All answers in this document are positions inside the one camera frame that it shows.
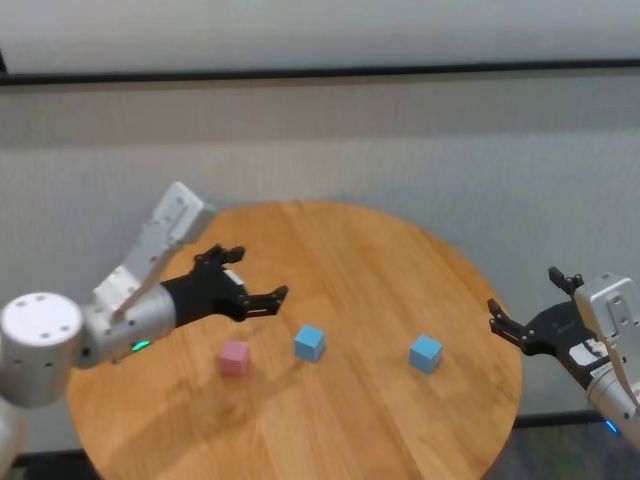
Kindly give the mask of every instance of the blue cube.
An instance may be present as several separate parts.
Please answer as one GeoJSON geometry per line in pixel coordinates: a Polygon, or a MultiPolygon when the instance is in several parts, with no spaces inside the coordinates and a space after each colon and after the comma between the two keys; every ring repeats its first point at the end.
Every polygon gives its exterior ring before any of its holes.
{"type": "Polygon", "coordinates": [[[308,362],[317,362],[324,351],[324,332],[318,328],[305,325],[295,339],[297,357],[308,362]]]}
{"type": "Polygon", "coordinates": [[[424,373],[433,372],[442,358],[442,344],[426,335],[420,335],[411,345],[409,363],[424,373]]]}

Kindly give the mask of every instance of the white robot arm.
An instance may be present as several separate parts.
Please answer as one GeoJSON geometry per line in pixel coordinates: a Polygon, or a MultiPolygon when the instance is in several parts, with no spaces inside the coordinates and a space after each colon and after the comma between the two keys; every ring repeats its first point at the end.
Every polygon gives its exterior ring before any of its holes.
{"type": "Polygon", "coordinates": [[[640,449],[640,290],[611,273],[584,283],[551,267],[549,278],[570,301],[522,326],[491,299],[491,331],[526,355],[556,357],[604,419],[640,449]]]}
{"type": "Polygon", "coordinates": [[[184,184],[167,190],[121,265],[80,306],[55,293],[37,292],[9,302],[0,313],[0,474],[24,439],[20,408],[60,398],[73,367],[120,362],[173,329],[214,313],[243,321],[274,315],[287,294],[282,286],[249,295],[224,265],[244,248],[219,245],[195,258],[193,270],[158,283],[172,255],[195,242],[215,213],[184,184]]]}

